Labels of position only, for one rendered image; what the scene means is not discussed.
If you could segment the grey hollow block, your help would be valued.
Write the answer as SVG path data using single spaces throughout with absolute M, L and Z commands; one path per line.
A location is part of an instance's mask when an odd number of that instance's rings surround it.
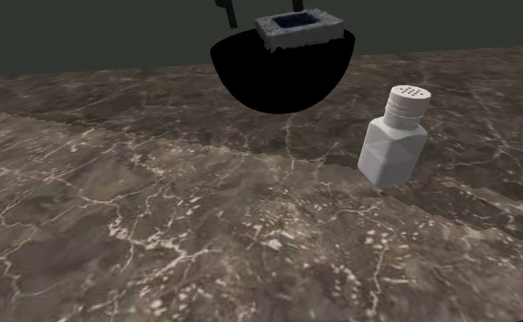
M 256 31 L 270 52 L 327 43 L 344 36 L 344 21 L 318 9 L 263 16 L 254 20 Z

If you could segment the black bowl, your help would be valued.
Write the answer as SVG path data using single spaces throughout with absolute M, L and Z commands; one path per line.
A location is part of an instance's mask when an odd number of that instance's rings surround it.
M 268 50 L 258 32 L 246 30 L 210 49 L 225 88 L 240 103 L 262 113 L 286 114 L 321 102 L 341 81 L 355 36 L 299 48 Z

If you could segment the white salt shaker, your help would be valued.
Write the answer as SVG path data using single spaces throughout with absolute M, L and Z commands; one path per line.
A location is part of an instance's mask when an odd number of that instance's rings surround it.
M 431 93 L 412 85 L 390 89 L 384 114 L 368 124 L 358 169 L 377 188 L 406 182 L 427 141 L 421 126 Z

